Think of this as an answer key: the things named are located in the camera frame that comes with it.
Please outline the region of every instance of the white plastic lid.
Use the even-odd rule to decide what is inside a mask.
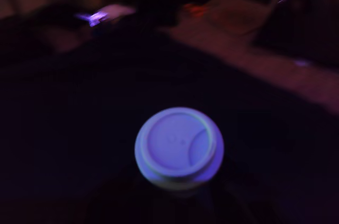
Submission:
[[[190,189],[211,179],[224,154],[215,123],[186,107],[163,110],[140,129],[136,161],[145,178],[169,190]]]

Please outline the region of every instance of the cup lid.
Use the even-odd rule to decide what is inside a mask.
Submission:
[[[185,107],[151,117],[140,140],[146,164],[159,175],[185,177],[206,167],[216,151],[214,123],[205,114]]]

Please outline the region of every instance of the floor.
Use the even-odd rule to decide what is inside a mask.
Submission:
[[[304,61],[295,61],[265,49],[251,46],[256,32],[232,35],[222,26],[211,23],[211,15],[223,6],[260,11],[263,17],[270,8],[245,0],[212,0],[209,12],[203,17],[180,13],[181,23],[161,29],[172,38],[201,49],[241,71],[276,87],[293,92],[305,100],[323,106],[328,112],[339,114],[339,74]]]

